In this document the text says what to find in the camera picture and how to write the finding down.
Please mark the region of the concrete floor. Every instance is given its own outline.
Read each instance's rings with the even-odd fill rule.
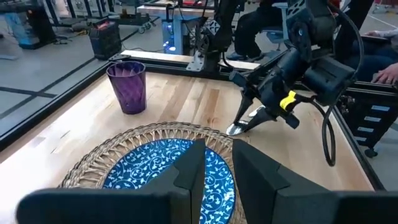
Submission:
[[[246,12],[256,7],[255,4],[246,5]],[[397,15],[392,14],[370,14],[361,32],[395,29],[398,27],[397,18]],[[136,28],[121,26],[121,37],[134,32]],[[0,33],[7,35],[7,26],[1,17]],[[264,52],[277,47],[269,42],[265,34],[257,35],[256,42]],[[150,51],[162,49],[160,26],[128,38],[124,41],[124,47],[141,47]],[[92,59],[93,52],[87,36],[74,38],[68,45],[47,45],[37,50],[21,50],[15,39],[6,36],[0,39],[0,54],[18,56],[14,61],[0,60],[0,136],[105,63]],[[391,128],[376,146],[380,149],[379,155],[369,159],[387,190],[398,190],[397,145],[398,131]]]

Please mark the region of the purple tumbler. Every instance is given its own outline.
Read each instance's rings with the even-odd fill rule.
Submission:
[[[116,63],[106,73],[123,113],[143,112],[147,107],[145,65],[140,62]]]

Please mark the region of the wooden tabletop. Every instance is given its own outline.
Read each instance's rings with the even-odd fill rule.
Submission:
[[[171,5],[176,4],[173,1],[167,1],[167,0],[160,0],[155,3],[165,4],[165,5],[166,4],[171,4]],[[165,16],[166,6],[139,6],[137,8],[137,11],[140,13],[143,13],[143,14],[148,13],[149,15],[155,15],[155,16],[164,14],[164,16]],[[180,13],[186,17],[188,17],[188,16],[201,17],[203,14],[203,9],[190,9],[190,8],[186,8],[186,7],[181,7],[181,8],[174,9],[174,12],[170,12],[170,15],[174,14],[175,16],[180,16]],[[205,15],[204,15],[205,17],[212,17],[213,15],[214,15],[214,10],[206,9]]]
[[[152,56],[168,60],[185,57]],[[0,153],[0,223],[15,223],[15,207],[23,196],[56,187],[76,162],[103,141],[159,121],[190,122],[225,131],[241,100],[239,88],[230,82],[149,72],[146,78],[145,112],[123,114],[108,78],[103,76]],[[328,189],[372,190],[334,117],[336,166],[329,167],[322,150],[322,117],[306,104],[298,105],[295,115],[301,122],[296,130],[284,121],[268,122],[239,138]]]

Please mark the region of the blue and white plate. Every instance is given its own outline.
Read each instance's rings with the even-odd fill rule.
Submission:
[[[105,189],[138,189],[166,170],[193,141],[162,139],[141,145],[127,153],[111,169]],[[205,151],[205,189],[201,205],[201,224],[229,222],[235,203],[234,179],[223,158]]]

